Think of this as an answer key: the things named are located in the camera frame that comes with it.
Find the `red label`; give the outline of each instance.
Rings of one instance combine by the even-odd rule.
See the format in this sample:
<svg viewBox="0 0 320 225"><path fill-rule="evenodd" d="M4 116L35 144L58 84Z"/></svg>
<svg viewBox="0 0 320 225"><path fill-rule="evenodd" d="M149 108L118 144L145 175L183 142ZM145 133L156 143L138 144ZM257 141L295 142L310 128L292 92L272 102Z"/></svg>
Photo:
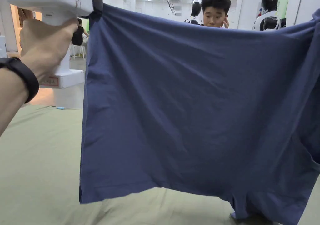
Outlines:
<svg viewBox="0 0 320 225"><path fill-rule="evenodd" d="M58 87L59 86L59 79L57 77L48 77L40 85Z"/></svg>

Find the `white vest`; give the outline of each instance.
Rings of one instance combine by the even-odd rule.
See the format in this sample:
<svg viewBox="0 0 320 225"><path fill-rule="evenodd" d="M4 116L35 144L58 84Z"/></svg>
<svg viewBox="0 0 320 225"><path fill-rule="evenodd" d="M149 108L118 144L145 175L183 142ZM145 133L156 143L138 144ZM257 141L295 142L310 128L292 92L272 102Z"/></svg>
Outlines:
<svg viewBox="0 0 320 225"><path fill-rule="evenodd" d="M267 31L267 30L271 30L272 31L272 30L277 30L277 29L280 28L281 21L279 19L278 12L277 11L271 11L271 12L267 12L267 13L259 16L257 18L257 20L254 22L252 30L260 31L260 24L267 17L276 17L278 19L278 22L277 22L277 25L276 25L276 27L274 29L266 29L265 31Z"/></svg>

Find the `doorway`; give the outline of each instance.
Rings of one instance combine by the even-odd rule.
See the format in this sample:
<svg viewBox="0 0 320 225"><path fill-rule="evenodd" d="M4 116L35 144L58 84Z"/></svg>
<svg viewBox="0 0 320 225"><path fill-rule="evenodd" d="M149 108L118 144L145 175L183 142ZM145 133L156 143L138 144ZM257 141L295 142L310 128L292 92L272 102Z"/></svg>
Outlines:
<svg viewBox="0 0 320 225"><path fill-rule="evenodd" d="M14 32L16 35L18 53L20 54L21 53L20 32L23 27L23 22L27 19L37 19L41 21L42 15L40 12L34 12L24 8L19 8L12 4L10 4L10 7L11 7L11 13L12 13Z"/></svg>

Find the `blue object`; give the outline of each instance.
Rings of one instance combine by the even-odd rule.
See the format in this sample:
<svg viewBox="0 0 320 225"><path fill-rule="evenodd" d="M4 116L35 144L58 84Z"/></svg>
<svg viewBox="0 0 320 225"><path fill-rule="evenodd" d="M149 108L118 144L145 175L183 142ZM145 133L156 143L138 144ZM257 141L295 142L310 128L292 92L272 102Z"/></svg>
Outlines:
<svg viewBox="0 0 320 225"><path fill-rule="evenodd" d="M320 10L274 32L105 5L91 24L80 202L164 187L297 224L320 171Z"/></svg>

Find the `hand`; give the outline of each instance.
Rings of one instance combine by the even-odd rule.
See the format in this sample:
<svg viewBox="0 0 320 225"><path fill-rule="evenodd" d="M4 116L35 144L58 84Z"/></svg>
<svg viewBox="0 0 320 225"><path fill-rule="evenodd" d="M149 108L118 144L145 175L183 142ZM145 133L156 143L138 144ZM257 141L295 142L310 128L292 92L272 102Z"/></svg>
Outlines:
<svg viewBox="0 0 320 225"><path fill-rule="evenodd" d="M47 25L35 19L24 21L20 33L21 61L35 73L39 82L60 64L77 29L77 19L61 26Z"/></svg>
<svg viewBox="0 0 320 225"><path fill-rule="evenodd" d="M226 17L223 21L224 27L225 28L229 28L229 21L228 21L228 17Z"/></svg>

